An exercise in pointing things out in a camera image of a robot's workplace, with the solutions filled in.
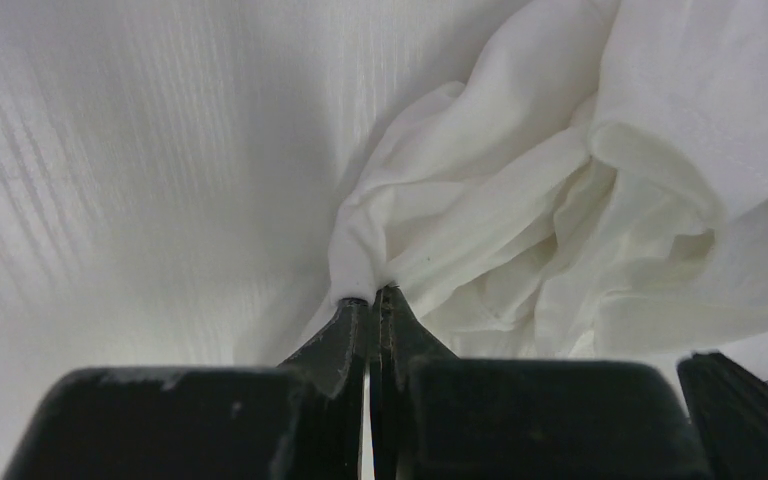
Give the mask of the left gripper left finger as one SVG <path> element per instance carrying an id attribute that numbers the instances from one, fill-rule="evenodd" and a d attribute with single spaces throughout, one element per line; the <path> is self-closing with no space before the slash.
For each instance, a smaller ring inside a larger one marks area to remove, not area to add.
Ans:
<path id="1" fill-rule="evenodd" d="M 305 386 L 290 436 L 290 478 L 360 477 L 367 317 L 367 302 L 340 301 L 332 319 L 281 363 Z"/>

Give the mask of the white t shirt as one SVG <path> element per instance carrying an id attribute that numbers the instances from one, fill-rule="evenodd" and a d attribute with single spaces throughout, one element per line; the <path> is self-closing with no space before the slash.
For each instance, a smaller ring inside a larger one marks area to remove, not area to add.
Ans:
<path id="1" fill-rule="evenodd" d="M 388 127 L 337 212 L 337 303 L 398 286 L 463 355 L 768 331 L 768 1 L 533 1 Z"/>

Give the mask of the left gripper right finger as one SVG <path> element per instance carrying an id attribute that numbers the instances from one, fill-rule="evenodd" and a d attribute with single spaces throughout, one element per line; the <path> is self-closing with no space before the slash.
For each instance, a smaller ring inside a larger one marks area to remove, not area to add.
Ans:
<path id="1" fill-rule="evenodd" d="M 377 479 L 412 479 L 417 414 L 411 365 L 457 356 L 418 321 L 403 292 L 385 286 L 372 307 L 370 420 Z"/>

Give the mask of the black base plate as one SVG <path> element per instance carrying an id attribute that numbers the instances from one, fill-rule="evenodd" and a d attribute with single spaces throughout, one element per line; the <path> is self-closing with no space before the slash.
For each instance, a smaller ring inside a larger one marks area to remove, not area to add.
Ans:
<path id="1" fill-rule="evenodd" d="M 768 385 L 714 352 L 677 365 L 692 424 L 716 479 L 768 479 Z"/>

